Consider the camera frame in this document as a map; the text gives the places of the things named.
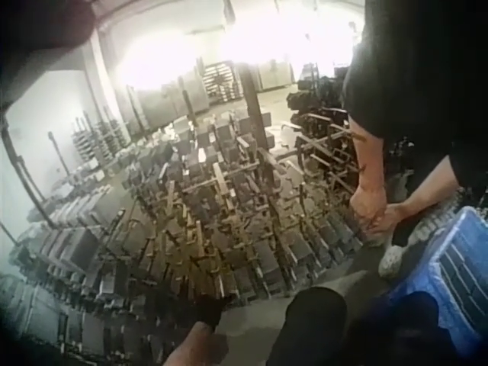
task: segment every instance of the factory floor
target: factory floor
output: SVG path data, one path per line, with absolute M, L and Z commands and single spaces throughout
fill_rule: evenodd
M 290 121 L 293 114 L 287 107 L 286 97 L 297 90 L 296 85 L 258 95 L 263 111 L 271 112 L 276 147 L 281 147 L 281 123 Z M 220 114 L 229 109 L 244 108 L 244 100 L 212 108 L 207 114 Z M 357 316 L 365 304 L 383 293 L 388 284 L 377 275 L 377 265 L 383 249 L 362 249 L 354 258 L 326 273 L 319 286 L 329 287 L 342 294 L 348 304 L 350 317 Z M 226 343 L 228 353 L 221 365 L 254 366 L 265 364 L 271 347 L 284 322 L 284 313 L 291 299 L 275 299 L 224 313 L 217 329 L 219 344 Z

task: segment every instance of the blue bin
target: blue bin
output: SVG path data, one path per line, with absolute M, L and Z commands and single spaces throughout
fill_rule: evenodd
M 415 291 L 437 300 L 439 325 L 449 330 L 460 356 L 471 356 L 488 337 L 488 225 L 473 208 L 463 208 L 432 238 L 416 269 L 388 300 Z

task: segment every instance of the black pants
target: black pants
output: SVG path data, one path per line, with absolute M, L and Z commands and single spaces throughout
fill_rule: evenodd
M 422 184 L 422 182 L 429 176 L 429 174 L 435 169 L 441 160 L 449 155 L 450 151 L 452 151 L 450 143 L 441 145 L 428 142 L 416 143 L 416 146 L 412 151 L 413 158 L 411 168 L 413 169 L 413 174 L 409 176 L 406 183 L 407 197 L 409 197 Z M 469 181 L 467 188 L 471 190 L 471 195 L 469 197 L 471 201 L 466 201 L 463 203 L 463 205 L 473 205 L 476 204 L 479 199 L 481 199 L 486 190 L 486 184 L 484 184 L 483 181 L 480 184 L 479 180 L 476 179 L 472 182 Z M 428 213 L 428 211 L 429 208 L 400 222 L 393 232 L 392 245 L 402 247 L 407 246 L 410 234 L 420 223 L 422 218 Z
M 335 291 L 313 287 L 300 292 L 287 308 L 267 366 L 399 365 L 398 358 L 415 362 L 419 356 L 430 361 L 455 359 L 447 331 L 437 327 L 438 305 L 427 293 L 404 297 L 388 310 L 372 307 L 352 322 L 344 337 L 346 320 L 345 300 Z M 409 347 L 408 331 L 426 334 L 428 346 Z

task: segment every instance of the hand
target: hand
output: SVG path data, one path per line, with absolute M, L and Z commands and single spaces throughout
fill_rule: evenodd
M 390 233 L 408 217 L 404 204 L 389 204 L 381 220 L 368 230 L 370 234 Z
M 361 227 L 367 231 L 380 222 L 387 208 L 387 193 L 383 187 L 366 190 L 359 185 L 351 197 L 350 205 L 358 216 Z
M 234 296 L 216 299 L 209 295 L 199 296 L 195 303 L 197 307 L 197 321 L 207 324 L 213 331 L 220 323 L 223 309 L 228 305 Z

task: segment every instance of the forearm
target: forearm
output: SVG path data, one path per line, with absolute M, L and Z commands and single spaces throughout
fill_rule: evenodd
M 413 216 L 450 197 L 460 185 L 446 156 L 404 202 L 406 215 Z
M 170 354 L 164 366 L 207 365 L 212 334 L 213 331 L 207 324 L 196 322 L 183 343 Z
M 349 125 L 353 134 L 363 137 L 354 139 L 359 174 L 359 185 L 365 190 L 377 190 L 384 186 L 383 140 L 373 136 L 352 118 Z

